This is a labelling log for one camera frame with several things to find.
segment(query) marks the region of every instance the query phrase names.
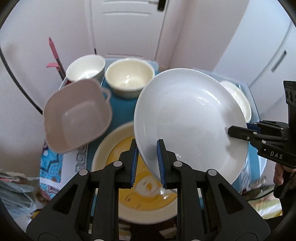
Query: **white cabinet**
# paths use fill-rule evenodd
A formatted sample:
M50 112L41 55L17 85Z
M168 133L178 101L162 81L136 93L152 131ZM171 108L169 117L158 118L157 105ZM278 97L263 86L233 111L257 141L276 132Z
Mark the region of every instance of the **white cabinet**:
M265 114L284 96L284 80L296 79L295 63L296 27L292 25L282 47L264 72L250 86L259 115Z
M250 85L280 47L290 22L277 0L250 0L214 72Z

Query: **human hand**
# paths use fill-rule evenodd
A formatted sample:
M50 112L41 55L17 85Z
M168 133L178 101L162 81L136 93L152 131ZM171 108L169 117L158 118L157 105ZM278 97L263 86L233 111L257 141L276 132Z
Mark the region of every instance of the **human hand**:
M283 179L283 174L284 174L284 170L286 170L287 172L291 172L294 173L296 171L296 169L291 169L288 167L283 167L281 164L276 164L275 168L274 168L274 183L278 184L278 185L282 185L284 182ZM292 184L290 186L290 189L293 189L296 187L296 178L294 176Z

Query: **door panel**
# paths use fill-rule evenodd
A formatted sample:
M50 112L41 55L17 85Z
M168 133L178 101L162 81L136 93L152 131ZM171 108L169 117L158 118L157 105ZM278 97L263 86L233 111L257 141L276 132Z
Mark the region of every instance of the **door panel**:
M214 72L250 85L280 47L290 22L277 0L250 0Z
M266 113L271 106L285 95L284 80L295 81L295 41L296 27L292 25L283 46L265 71L250 87L259 115Z
M94 40L98 54L154 60L165 10L140 0L92 0Z

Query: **white mug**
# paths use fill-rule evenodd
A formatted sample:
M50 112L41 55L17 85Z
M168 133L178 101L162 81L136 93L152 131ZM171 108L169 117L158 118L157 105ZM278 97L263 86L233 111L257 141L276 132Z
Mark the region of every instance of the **white mug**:
M82 56L70 64L66 78L71 82L83 79L96 79L100 83L104 79L105 59L96 54Z

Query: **screw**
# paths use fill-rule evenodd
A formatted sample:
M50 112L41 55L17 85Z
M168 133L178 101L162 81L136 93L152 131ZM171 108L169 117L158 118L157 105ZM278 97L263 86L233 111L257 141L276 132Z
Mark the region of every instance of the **screw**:
M115 167L120 167L122 165L122 162L121 161L115 161L115 162L113 162L113 165Z
M182 164L182 162L180 162L180 161L175 161L174 162L174 166L175 167L181 167L183 164Z
M79 175L81 176L85 176L88 173L88 171L86 169L82 169L79 171Z
M214 169L210 169L210 170L208 171L208 173L209 173L209 175L211 175L211 176L215 176L215 175L217 175L217 172L216 172Z

